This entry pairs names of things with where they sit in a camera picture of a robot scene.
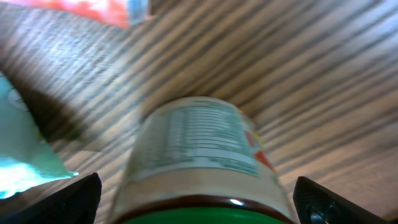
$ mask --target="wood grain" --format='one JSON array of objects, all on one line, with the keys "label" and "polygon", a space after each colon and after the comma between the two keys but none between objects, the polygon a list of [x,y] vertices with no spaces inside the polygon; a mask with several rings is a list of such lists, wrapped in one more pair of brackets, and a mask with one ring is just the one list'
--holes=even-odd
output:
[{"label": "wood grain", "polygon": [[[398,216],[397,1],[158,0],[153,8],[153,20],[122,30],[0,4],[1,70],[66,166],[99,173],[97,223],[142,120],[197,95],[252,118],[290,196],[306,175],[376,215]],[[16,201],[30,205],[77,179]],[[17,202],[8,210],[22,208]]]}]

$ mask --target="wooden surface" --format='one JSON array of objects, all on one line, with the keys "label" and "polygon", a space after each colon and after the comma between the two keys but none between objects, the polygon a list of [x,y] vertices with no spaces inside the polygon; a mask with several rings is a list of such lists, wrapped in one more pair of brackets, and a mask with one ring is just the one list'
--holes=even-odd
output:
[{"label": "wooden surface", "polygon": [[[1,69],[66,166],[81,177],[99,173],[97,223],[142,119],[194,95],[230,101],[253,119],[289,197],[306,175],[396,217],[397,1],[153,4],[157,17],[130,30],[0,4]],[[19,200],[33,203],[74,181]]]}]

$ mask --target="teal packet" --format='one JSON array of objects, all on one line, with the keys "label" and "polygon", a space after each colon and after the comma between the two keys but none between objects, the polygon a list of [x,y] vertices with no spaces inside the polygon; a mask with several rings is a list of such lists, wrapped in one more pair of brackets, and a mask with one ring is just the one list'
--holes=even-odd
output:
[{"label": "teal packet", "polygon": [[21,96],[0,72],[0,198],[76,175],[53,153]]}]

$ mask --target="green lid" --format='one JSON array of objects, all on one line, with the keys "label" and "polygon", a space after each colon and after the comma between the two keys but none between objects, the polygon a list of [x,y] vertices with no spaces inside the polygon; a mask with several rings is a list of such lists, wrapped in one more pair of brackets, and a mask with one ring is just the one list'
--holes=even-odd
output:
[{"label": "green lid", "polygon": [[189,223],[189,224],[283,224],[275,218],[261,213],[235,208],[178,208],[154,212],[123,224],[151,224],[151,223]]}]

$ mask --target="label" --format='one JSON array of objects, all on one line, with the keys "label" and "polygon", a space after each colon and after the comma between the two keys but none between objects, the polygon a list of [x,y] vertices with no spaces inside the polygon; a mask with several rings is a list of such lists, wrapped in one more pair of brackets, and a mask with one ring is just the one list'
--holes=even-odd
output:
[{"label": "label", "polygon": [[242,117],[221,103],[196,100],[149,118],[137,139],[131,180],[177,169],[227,169],[258,176]]}]

